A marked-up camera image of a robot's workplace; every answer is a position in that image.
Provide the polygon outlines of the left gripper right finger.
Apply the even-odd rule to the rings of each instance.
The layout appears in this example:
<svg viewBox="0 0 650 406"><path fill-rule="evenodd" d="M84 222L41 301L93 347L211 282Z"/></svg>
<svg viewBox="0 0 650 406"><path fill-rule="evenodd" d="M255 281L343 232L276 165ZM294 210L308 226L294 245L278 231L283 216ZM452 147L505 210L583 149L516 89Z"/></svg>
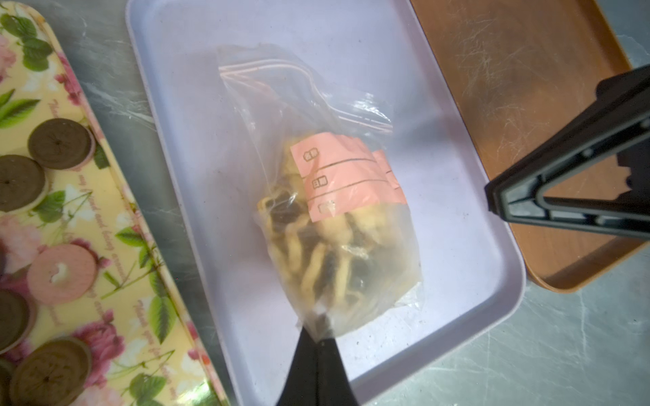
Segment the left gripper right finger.
<svg viewBox="0 0 650 406"><path fill-rule="evenodd" d="M317 405L358 406L336 340L328 338L317 343L316 354Z"/></svg>

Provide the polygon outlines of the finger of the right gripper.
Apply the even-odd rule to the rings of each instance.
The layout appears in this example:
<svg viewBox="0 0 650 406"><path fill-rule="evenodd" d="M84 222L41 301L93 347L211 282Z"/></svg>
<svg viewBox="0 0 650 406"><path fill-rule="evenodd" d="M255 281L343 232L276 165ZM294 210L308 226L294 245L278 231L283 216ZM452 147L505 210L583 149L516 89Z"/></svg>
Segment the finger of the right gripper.
<svg viewBox="0 0 650 406"><path fill-rule="evenodd" d="M546 192L608 157L630 169L628 191L612 201ZM649 67L602 80L596 100L560 132L491 180L487 208L521 223L649 238Z"/></svg>

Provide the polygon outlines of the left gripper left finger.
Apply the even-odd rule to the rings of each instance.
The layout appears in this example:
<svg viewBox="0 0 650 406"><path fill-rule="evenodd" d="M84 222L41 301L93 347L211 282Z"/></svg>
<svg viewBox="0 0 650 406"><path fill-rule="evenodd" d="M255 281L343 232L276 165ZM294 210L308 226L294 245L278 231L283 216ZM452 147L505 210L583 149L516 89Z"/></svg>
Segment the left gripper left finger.
<svg viewBox="0 0 650 406"><path fill-rule="evenodd" d="M316 406L317 404L317 346L308 331L303 328L277 406Z"/></svg>

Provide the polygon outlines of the ziploc bag mixed cookies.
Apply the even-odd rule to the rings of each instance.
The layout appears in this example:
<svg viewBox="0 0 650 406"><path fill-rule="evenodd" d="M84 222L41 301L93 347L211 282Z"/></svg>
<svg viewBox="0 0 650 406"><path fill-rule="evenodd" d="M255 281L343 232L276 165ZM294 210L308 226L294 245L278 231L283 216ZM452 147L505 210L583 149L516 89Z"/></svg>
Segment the ziploc bag mixed cookies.
<svg viewBox="0 0 650 406"><path fill-rule="evenodd" d="M220 47L218 68L245 137L255 220L301 326L337 338L419 306L423 271L386 155L387 105L272 44Z"/></svg>

